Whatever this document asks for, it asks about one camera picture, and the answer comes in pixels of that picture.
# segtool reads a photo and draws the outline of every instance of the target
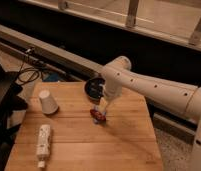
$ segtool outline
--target wooden tabletop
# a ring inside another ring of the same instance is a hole
[[[53,130],[46,171],[163,170],[153,126],[143,96],[122,90],[108,108],[105,125],[96,125],[84,82],[38,83],[18,132],[6,171],[38,171],[36,143],[41,124]],[[47,117],[38,94],[48,89],[60,106]]]

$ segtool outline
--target red object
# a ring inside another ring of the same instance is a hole
[[[99,111],[97,111],[95,109],[91,109],[90,113],[91,113],[92,117],[95,118],[97,121],[100,121],[100,122],[106,121],[105,115],[103,115]]]

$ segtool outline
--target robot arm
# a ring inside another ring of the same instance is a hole
[[[130,66],[129,59],[122,56],[102,68],[103,94],[108,102],[120,94],[122,87],[126,87],[151,99],[163,110],[199,121],[200,87],[139,75],[128,71]]]
[[[195,119],[199,124],[190,170],[201,171],[201,87],[135,74],[130,68],[129,59],[123,56],[102,68],[104,97],[97,110],[103,112],[111,100],[120,95],[121,88],[126,87],[151,99],[165,111]]]

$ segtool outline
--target cup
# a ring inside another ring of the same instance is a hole
[[[58,105],[49,90],[42,90],[39,93],[39,100],[44,114],[53,114],[58,110]]]

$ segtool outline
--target cable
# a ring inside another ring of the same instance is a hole
[[[38,78],[41,78],[41,80],[43,81],[44,74],[57,73],[64,78],[66,77],[66,73],[62,74],[54,69],[47,68],[46,64],[41,60],[30,60],[30,55],[33,54],[33,52],[34,52],[34,48],[30,48],[30,49],[26,50],[26,52],[24,54],[24,58],[23,58],[21,67],[18,72],[19,73],[18,80],[19,80],[19,82],[21,82],[19,85],[21,85],[21,86],[25,85],[27,83],[37,80]],[[23,69],[26,60],[27,60],[27,63],[32,65],[32,67]],[[31,72],[32,74],[29,76],[28,79],[23,80],[21,78],[21,75],[29,73],[29,72]]]

